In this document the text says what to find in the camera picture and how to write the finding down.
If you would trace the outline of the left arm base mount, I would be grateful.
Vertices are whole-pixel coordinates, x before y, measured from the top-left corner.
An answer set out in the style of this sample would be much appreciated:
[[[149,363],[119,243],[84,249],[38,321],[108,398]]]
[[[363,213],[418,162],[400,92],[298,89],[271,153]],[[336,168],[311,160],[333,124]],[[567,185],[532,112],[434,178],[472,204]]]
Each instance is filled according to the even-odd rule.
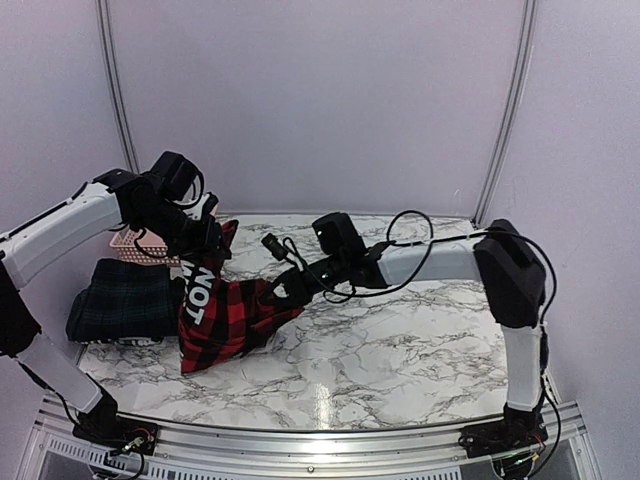
[[[66,401],[59,396],[67,417],[74,425],[73,435],[112,449],[112,455],[130,452],[152,455],[159,426],[156,423],[123,417],[116,400],[104,389],[97,404],[88,412],[72,415]]]

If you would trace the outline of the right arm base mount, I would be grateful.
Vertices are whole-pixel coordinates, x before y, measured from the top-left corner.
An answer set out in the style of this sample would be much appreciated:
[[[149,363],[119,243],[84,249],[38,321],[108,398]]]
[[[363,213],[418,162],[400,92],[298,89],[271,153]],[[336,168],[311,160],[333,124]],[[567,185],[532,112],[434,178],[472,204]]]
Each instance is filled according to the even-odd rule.
[[[541,447],[549,435],[542,417],[544,399],[532,411],[504,406],[503,418],[463,427],[458,438],[469,458],[494,455],[530,446]]]

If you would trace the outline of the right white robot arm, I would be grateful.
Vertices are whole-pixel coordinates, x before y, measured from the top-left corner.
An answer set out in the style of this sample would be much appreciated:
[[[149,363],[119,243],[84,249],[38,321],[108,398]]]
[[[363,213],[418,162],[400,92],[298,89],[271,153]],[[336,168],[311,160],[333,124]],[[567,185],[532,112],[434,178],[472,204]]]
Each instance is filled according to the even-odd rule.
[[[375,298],[414,283],[472,283],[482,290],[506,348],[509,415],[497,423],[495,438],[515,448],[533,433],[531,413],[544,398],[547,270],[532,240],[504,220],[463,235],[414,241],[386,238],[371,246],[345,213],[326,215],[312,228],[323,253],[313,262],[290,239],[273,234],[262,238],[276,260],[290,265],[274,282],[284,293],[271,304],[294,308],[321,293],[341,299]]]

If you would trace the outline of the dark green plaid garment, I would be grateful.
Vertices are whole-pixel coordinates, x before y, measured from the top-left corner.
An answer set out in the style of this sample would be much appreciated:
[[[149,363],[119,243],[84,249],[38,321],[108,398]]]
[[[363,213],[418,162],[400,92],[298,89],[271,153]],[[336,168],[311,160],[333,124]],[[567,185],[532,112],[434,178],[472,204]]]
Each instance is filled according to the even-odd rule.
[[[160,340],[178,334],[185,282],[161,265],[99,260],[74,299],[65,332],[76,343]]]

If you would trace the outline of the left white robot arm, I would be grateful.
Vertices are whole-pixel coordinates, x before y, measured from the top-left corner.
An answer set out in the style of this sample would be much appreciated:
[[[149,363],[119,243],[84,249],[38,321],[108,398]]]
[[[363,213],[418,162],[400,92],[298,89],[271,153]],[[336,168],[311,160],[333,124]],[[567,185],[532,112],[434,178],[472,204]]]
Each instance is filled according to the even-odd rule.
[[[125,438],[126,423],[113,413],[112,396],[77,365],[60,340],[62,309],[89,269],[87,243],[131,226],[160,237],[172,254],[221,249],[214,213],[218,197],[202,189],[199,173],[175,180],[159,171],[113,169],[74,194],[1,235],[1,354],[88,415],[86,426],[106,445]]]

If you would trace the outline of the red black plaid garment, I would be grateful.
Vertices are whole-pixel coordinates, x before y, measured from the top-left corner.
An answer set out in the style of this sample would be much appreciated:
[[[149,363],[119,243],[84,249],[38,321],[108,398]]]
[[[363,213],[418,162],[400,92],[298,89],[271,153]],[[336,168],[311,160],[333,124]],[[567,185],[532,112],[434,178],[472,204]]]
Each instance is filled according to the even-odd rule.
[[[185,293],[179,309],[181,374],[189,376],[262,348],[302,306],[276,298],[271,282],[221,277],[226,254],[183,259]]]

